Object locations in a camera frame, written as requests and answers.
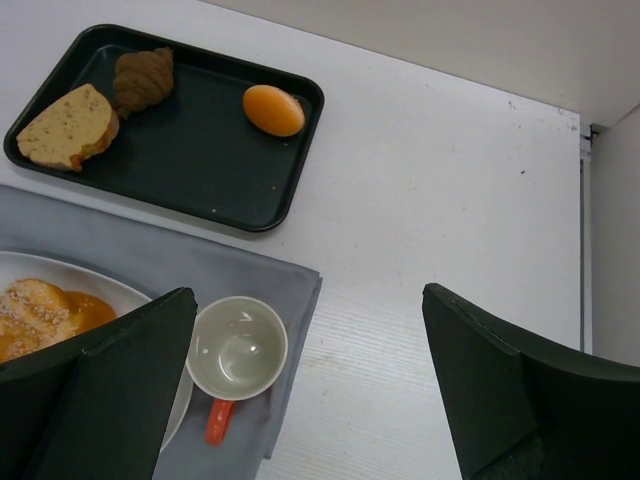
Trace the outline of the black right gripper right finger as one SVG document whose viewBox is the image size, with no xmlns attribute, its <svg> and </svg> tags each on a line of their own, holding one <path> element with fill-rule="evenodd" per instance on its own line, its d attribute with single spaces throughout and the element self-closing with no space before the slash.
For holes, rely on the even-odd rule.
<svg viewBox="0 0 640 480">
<path fill-rule="evenodd" d="M 639 370 L 423 290 L 429 349 L 464 479 L 636 479 Z"/>
</svg>

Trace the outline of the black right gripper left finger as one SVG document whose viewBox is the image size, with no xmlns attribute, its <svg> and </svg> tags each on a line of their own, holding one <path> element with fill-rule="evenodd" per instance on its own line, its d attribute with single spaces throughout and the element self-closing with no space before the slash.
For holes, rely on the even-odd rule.
<svg viewBox="0 0 640 480">
<path fill-rule="evenodd" d="M 2 478 L 151 478 L 196 311 L 178 288 L 3 364 Z"/>
</svg>

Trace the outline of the large sugared orange bun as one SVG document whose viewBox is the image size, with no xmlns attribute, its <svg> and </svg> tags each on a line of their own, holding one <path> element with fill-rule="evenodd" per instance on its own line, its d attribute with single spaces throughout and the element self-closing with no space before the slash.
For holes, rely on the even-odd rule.
<svg viewBox="0 0 640 480">
<path fill-rule="evenodd" d="M 7 362 L 100 327 L 117 315 L 102 299 L 36 278 L 1 293 L 1 361 Z"/>
</svg>

